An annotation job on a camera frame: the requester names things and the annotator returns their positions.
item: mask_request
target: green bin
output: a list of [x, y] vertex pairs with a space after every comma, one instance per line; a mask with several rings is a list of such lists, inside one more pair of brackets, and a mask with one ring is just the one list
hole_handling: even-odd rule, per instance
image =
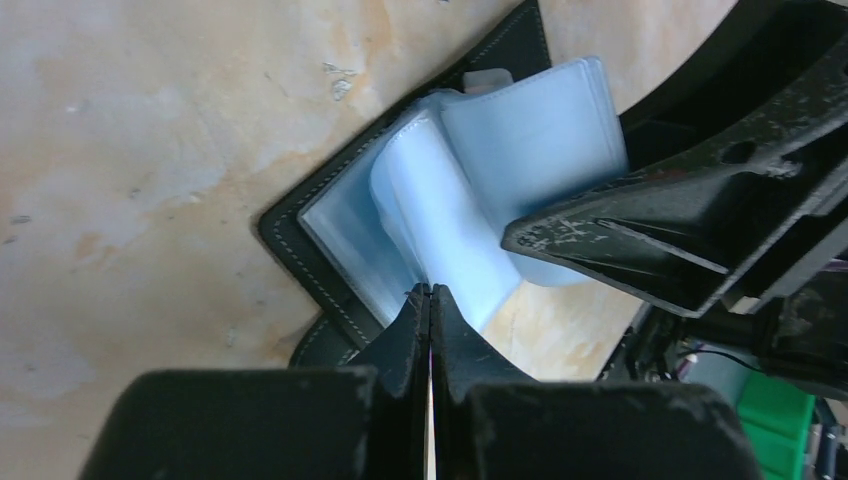
[[753, 373], [736, 412], [768, 480], [799, 480], [815, 397], [793, 385]]

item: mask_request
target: white stitching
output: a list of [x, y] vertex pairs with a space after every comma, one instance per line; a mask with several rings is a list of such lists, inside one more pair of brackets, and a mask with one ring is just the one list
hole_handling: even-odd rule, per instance
[[342, 358], [341, 358], [341, 359], [339, 359], [339, 363], [338, 363], [337, 365], [341, 366], [341, 365], [346, 364], [346, 363], [347, 363], [347, 362], [349, 362], [349, 361], [350, 361], [350, 360], [351, 360], [351, 359], [352, 359], [352, 358], [353, 358], [353, 357], [354, 357], [357, 353], [359, 353], [359, 350], [357, 350], [357, 349], [355, 349], [355, 348], [351, 348], [351, 349], [349, 349], [348, 351], [346, 351], [346, 352], [344, 353], [344, 355], [342, 355]]
[[[542, 47], [544, 48], [545, 58], [550, 58], [550, 54], [548, 53], [547, 41], [546, 41], [546, 39], [545, 39], [545, 30], [544, 30], [544, 26], [542, 25], [541, 12], [539, 11], [538, 6], [533, 6], [533, 7], [529, 7], [527, 10], [524, 10], [523, 12], [519, 13], [519, 14], [518, 14], [518, 15], [517, 15], [514, 19], [512, 19], [512, 21], [511, 21], [511, 22], [510, 22], [510, 23], [509, 23], [506, 27], [504, 27], [504, 30], [503, 30], [503, 31], [502, 31], [502, 32], [501, 32], [501, 33], [500, 33], [497, 37], [495, 37], [495, 39], [494, 39], [494, 40], [492, 40], [491, 42], [489, 42], [489, 44], [486, 46], [486, 48], [484, 48], [484, 49], [483, 49], [480, 53], [478, 53], [478, 54], [477, 54], [474, 58], [472, 58], [472, 59], [469, 61], [469, 63], [473, 65], [473, 64], [474, 64], [474, 63], [476, 63], [478, 60], [480, 60], [480, 58], [482, 58], [482, 57], [483, 57], [483, 55], [485, 55], [486, 53], [488, 53], [488, 52], [489, 52], [489, 50], [491, 50], [491, 49], [492, 49], [492, 47], [494, 47], [495, 45], [497, 45], [497, 44], [501, 41], [501, 39], [503, 39], [504, 35], [506, 35], [506, 34], [507, 34], [510, 30], [512, 30], [512, 27], [514, 27], [514, 26], [515, 26], [515, 24], [516, 24], [519, 20], [521, 20], [522, 18], [524, 18], [524, 15], [525, 15], [528, 11], [531, 11], [531, 10], [532, 10], [532, 11], [536, 14], [536, 24], [537, 24], [537, 26], [538, 26], [538, 28], [537, 28], [537, 32], [539, 33], [539, 38], [540, 38], [540, 40], [541, 40]], [[454, 78], [456, 78], [457, 76], [459, 76], [459, 74], [460, 74], [460, 73], [462, 73], [462, 69], [459, 69], [459, 70], [457, 70], [456, 72], [454, 72], [454, 74], [453, 74], [453, 75], [451, 75], [450, 77], [448, 77], [448, 78], [445, 80], [445, 82], [444, 82], [444, 83], [449, 83], [449, 82], [450, 82], [450, 81], [452, 81]], [[301, 201], [299, 201], [299, 202], [298, 202], [298, 203], [297, 203], [294, 207], [292, 207], [292, 208], [288, 209], [285, 213], [283, 213], [283, 214], [280, 216], [280, 218], [278, 218], [278, 219], [277, 219], [277, 221], [276, 221], [276, 222], [274, 222], [274, 227], [273, 227], [273, 229], [272, 229], [272, 232], [273, 232], [273, 234], [274, 234], [274, 237], [277, 239], [277, 241], [278, 241], [278, 242], [280, 242], [280, 245], [281, 245], [281, 246], [282, 246], [282, 247], [283, 247], [283, 248], [284, 248], [284, 249], [285, 249], [285, 250], [289, 253], [289, 255], [291, 255], [292, 259], [293, 259], [293, 260], [297, 263], [297, 265], [301, 268], [301, 270], [303, 270], [303, 273], [305, 273], [305, 274], [306, 274], [306, 276], [309, 278], [309, 280], [310, 280], [312, 283], [314, 283], [316, 287], [318, 287], [318, 290], [320, 290], [320, 291], [321, 291], [321, 293], [322, 293], [325, 297], [327, 297], [327, 300], [329, 300], [329, 301], [330, 301], [330, 303], [333, 305], [333, 307], [335, 307], [335, 309], [336, 309], [336, 310], [338, 310], [338, 312], [339, 312], [339, 313], [342, 315], [342, 317], [343, 317], [343, 318], [347, 321], [347, 323], [348, 323], [351, 327], [353, 327], [353, 329], [356, 331], [357, 335], [359, 335], [359, 338], [361, 338], [361, 339], [365, 342], [365, 344], [366, 344], [366, 345], [368, 345], [369, 343], [371, 343], [371, 342], [370, 342], [370, 340], [368, 340], [368, 338], [366, 338], [366, 337], [365, 337], [365, 335], [362, 333], [362, 330], [360, 330], [360, 329], [359, 329], [359, 327], [358, 327], [358, 326], [357, 326], [357, 325], [353, 322], [353, 320], [351, 320], [351, 318], [348, 316], [347, 312], [345, 312], [345, 311], [344, 311], [344, 309], [343, 309], [343, 308], [342, 308], [342, 307], [338, 304], [338, 302], [336, 302], [336, 300], [335, 300], [332, 296], [330, 296], [330, 294], [329, 294], [329, 293], [327, 293], [327, 291], [326, 291], [326, 290], [324, 290], [324, 287], [323, 287], [323, 286], [322, 286], [322, 285], [318, 282], [318, 280], [317, 280], [317, 279], [316, 279], [316, 278], [312, 275], [312, 273], [309, 271], [309, 269], [308, 269], [308, 268], [306, 268], [306, 266], [303, 264], [303, 262], [301, 262], [301, 261], [298, 259], [297, 255], [295, 255], [295, 254], [294, 254], [294, 252], [292, 251], [292, 249], [289, 247], [288, 243], [286, 243], [286, 242], [285, 242], [285, 240], [283, 240], [282, 235], [280, 235], [280, 224], [282, 223], [283, 219], [288, 218], [289, 214], [291, 214], [291, 212], [292, 212], [292, 211], [294, 211], [294, 210], [295, 210], [295, 208], [299, 207], [299, 206], [300, 206], [303, 202], [306, 202], [306, 201], [308, 201], [310, 198], [312, 198], [312, 197], [315, 195], [315, 192], [317, 192], [317, 191], [318, 191], [321, 187], [323, 187], [324, 185], [326, 185], [326, 184], [327, 184], [327, 182], [328, 182], [329, 180], [331, 180], [331, 179], [332, 179], [332, 178], [334, 178], [336, 175], [338, 175], [338, 174], [339, 174], [339, 172], [340, 172], [342, 169], [344, 169], [346, 166], [348, 166], [351, 162], [353, 162], [354, 160], [356, 160], [357, 158], [359, 158], [359, 154], [361, 154], [361, 153], [362, 153], [362, 152], [363, 152], [366, 148], [368, 148], [369, 146], [371, 146], [371, 144], [374, 142], [374, 140], [375, 140], [377, 137], [379, 137], [380, 135], [382, 135], [382, 134], [383, 134], [383, 132], [385, 132], [388, 128], [389, 128], [389, 127], [385, 127], [385, 128], [380, 129], [380, 131], [378, 131], [378, 132], [377, 132], [377, 133], [376, 133], [373, 137], [371, 137], [370, 139], [368, 139], [368, 141], [366, 141], [365, 143], [363, 143], [363, 144], [362, 144], [362, 146], [360, 146], [360, 147], [356, 150], [356, 152], [355, 152], [355, 153], [354, 153], [354, 154], [353, 154], [353, 155], [352, 155], [349, 159], [347, 159], [347, 160], [345, 160], [344, 162], [342, 162], [342, 164], [341, 164], [341, 165], [339, 165], [339, 166], [338, 166], [335, 170], [333, 170], [333, 171], [332, 171], [332, 172], [331, 172], [331, 173], [330, 173], [327, 177], [325, 177], [323, 180], [321, 180], [321, 183], [319, 183], [317, 187], [314, 187], [314, 188], [312, 188], [311, 190], [309, 190], [309, 193], [307, 193], [307, 194], [306, 194], [306, 195], [305, 195], [305, 196], [301, 199]], [[309, 338], [307, 339], [307, 343], [303, 346], [303, 349], [301, 349], [301, 351], [300, 351], [300, 355], [298, 356], [298, 361], [300, 361], [300, 359], [303, 357], [304, 352], [306, 352], [306, 348], [309, 346], [309, 344], [310, 344], [310, 343], [312, 342], [312, 340], [315, 338], [315, 335], [317, 335], [317, 334], [318, 334], [318, 332], [319, 332], [322, 328], [324, 328], [324, 325], [326, 324], [326, 322], [327, 322], [327, 319], [325, 318], [325, 319], [323, 320], [323, 322], [321, 323], [321, 325], [320, 325], [320, 326], [319, 326], [319, 327], [318, 327], [318, 328], [317, 328], [317, 329], [316, 329], [316, 330], [315, 330], [315, 331], [314, 331], [314, 332], [313, 332], [313, 333], [309, 336]]]
[[320, 332], [321, 329], [327, 325], [328, 321], [329, 320], [327, 320], [327, 317], [321, 318], [321, 323], [318, 324], [318, 328], [316, 328], [312, 331], [312, 333], [309, 334], [309, 338], [306, 339], [306, 343], [304, 343], [303, 348], [300, 349], [300, 353], [297, 356], [297, 360], [292, 359], [292, 361], [289, 362], [290, 364], [297, 365], [301, 362], [301, 360], [303, 360], [303, 355], [306, 353], [306, 350], [309, 349], [309, 345], [312, 344], [312, 341], [315, 340], [315, 337], [318, 336], [318, 332]]

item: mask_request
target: stained surface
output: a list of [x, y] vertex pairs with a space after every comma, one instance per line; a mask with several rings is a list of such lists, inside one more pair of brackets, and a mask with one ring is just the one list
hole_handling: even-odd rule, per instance
[[[514, 3], [0, 1], [0, 478], [74, 476], [143, 371], [284, 366], [317, 310], [253, 217]], [[622, 110], [732, 3], [542, 10]], [[485, 333], [590, 378], [636, 305], [525, 285]]]

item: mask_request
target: black leather wallet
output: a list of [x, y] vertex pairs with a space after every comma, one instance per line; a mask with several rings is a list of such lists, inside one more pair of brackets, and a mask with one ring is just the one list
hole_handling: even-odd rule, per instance
[[389, 108], [259, 218], [261, 241], [323, 309], [295, 349], [290, 366], [344, 364], [383, 330], [298, 222], [310, 200], [344, 175], [412, 102], [433, 89], [461, 91], [462, 75], [469, 71], [504, 68], [517, 82], [550, 67], [538, 2], [525, 0], [460, 60]]

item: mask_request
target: beige stone table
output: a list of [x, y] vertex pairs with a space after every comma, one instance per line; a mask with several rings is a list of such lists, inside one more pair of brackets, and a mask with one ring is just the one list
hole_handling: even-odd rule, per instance
[[[317, 309], [253, 219], [514, 3], [0, 1], [0, 479], [73, 477], [146, 370], [285, 366]], [[733, 1], [542, 3], [554, 62], [600, 55], [622, 110]], [[524, 286], [485, 333], [591, 378], [636, 304]]]

